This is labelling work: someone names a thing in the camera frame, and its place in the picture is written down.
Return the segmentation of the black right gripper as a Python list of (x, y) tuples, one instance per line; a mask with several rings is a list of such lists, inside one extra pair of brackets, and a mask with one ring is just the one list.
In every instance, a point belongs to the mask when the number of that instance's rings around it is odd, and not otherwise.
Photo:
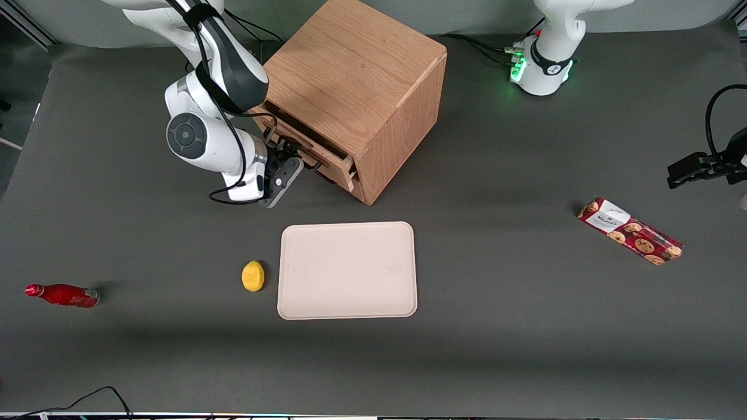
[(273, 157), (265, 166), (264, 196), (259, 200), (262, 208), (275, 207), (305, 165), (299, 154), (301, 144), (293, 143), (290, 136), (269, 140), (269, 147)]

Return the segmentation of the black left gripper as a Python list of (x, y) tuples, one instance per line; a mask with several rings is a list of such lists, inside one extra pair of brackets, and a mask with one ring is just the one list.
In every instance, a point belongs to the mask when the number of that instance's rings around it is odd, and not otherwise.
[(693, 152), (674, 164), (669, 165), (669, 189), (698, 180), (710, 180), (725, 176), (728, 184), (746, 181), (746, 130), (737, 131), (726, 148), (717, 152), (713, 135), (706, 131), (707, 146), (711, 152)]

